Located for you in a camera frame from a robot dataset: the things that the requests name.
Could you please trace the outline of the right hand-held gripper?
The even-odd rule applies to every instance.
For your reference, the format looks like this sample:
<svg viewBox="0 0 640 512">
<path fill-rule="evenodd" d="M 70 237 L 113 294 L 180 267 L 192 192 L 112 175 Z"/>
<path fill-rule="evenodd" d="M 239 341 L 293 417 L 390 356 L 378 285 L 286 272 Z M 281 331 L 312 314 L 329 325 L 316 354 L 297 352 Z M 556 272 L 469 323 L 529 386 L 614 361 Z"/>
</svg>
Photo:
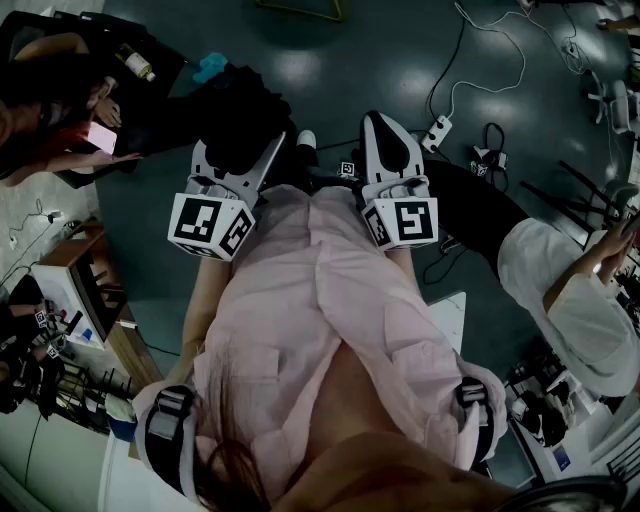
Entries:
<svg viewBox="0 0 640 512">
<path fill-rule="evenodd" d="M 421 247 L 438 241 L 438 201 L 430 195 L 419 141 L 389 116 L 372 110 L 361 122 L 368 184 L 359 211 L 378 249 Z M 387 177 L 387 172 L 394 177 Z"/>
</svg>

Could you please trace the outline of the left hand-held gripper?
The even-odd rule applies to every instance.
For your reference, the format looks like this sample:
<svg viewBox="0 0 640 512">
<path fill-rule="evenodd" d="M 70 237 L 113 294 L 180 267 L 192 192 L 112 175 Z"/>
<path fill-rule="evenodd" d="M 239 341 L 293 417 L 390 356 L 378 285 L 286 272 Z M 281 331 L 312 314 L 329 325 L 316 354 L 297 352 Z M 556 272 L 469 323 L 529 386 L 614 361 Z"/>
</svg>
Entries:
<svg viewBox="0 0 640 512">
<path fill-rule="evenodd" d="M 283 131 L 269 142 L 237 190 L 213 179 L 217 168 L 208 163 L 207 146 L 198 141 L 192 153 L 192 175 L 185 191 L 174 197 L 168 241 L 194 256 L 233 260 L 255 226 L 252 209 L 286 137 Z"/>
</svg>

